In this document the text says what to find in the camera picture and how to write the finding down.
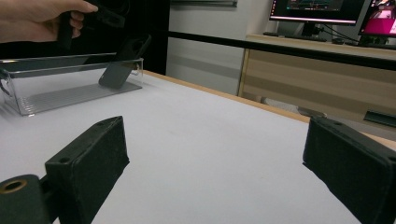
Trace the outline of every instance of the hand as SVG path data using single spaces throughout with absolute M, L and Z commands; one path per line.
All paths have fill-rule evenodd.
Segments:
M 8 10 L 0 10 L 0 43 L 54 41 L 59 30 L 59 15 L 66 11 L 72 11 L 70 25 L 73 37 L 78 37 L 83 13 L 98 9 L 83 0 L 0 0 L 0 5 L 2 2 Z

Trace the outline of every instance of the white table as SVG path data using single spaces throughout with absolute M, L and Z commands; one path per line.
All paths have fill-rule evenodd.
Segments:
M 359 221 L 302 165 L 308 124 L 144 75 L 143 89 L 33 117 L 0 106 L 0 181 L 123 116 L 131 163 L 93 223 Z

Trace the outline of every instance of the computer monitor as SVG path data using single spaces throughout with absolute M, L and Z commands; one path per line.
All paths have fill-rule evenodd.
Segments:
M 355 26 L 364 0 L 273 0 L 270 21 L 303 22 L 302 35 L 311 36 L 315 24 Z
M 370 0 L 359 35 L 396 37 L 395 0 Z

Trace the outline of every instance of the clear container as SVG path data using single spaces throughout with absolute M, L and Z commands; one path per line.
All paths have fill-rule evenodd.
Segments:
M 1 60 L 0 91 L 4 104 L 29 116 L 141 89 L 143 59 L 111 62 L 114 55 Z

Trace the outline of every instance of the wooden desk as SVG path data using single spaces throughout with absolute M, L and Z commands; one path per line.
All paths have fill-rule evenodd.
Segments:
M 340 57 L 355 55 L 365 60 L 375 58 L 396 64 L 394 50 L 364 49 L 263 35 L 248 35 L 247 40 L 290 47 L 290 50 L 324 50 Z M 389 126 L 363 120 L 368 110 L 396 114 L 395 70 L 247 49 L 238 95 L 250 100 L 268 97 L 395 131 Z
M 131 163 L 93 223 L 359 223 L 302 165 L 307 118 L 146 74 L 141 90 L 29 118 L 0 106 L 0 179 L 42 177 L 95 122 L 123 116 Z

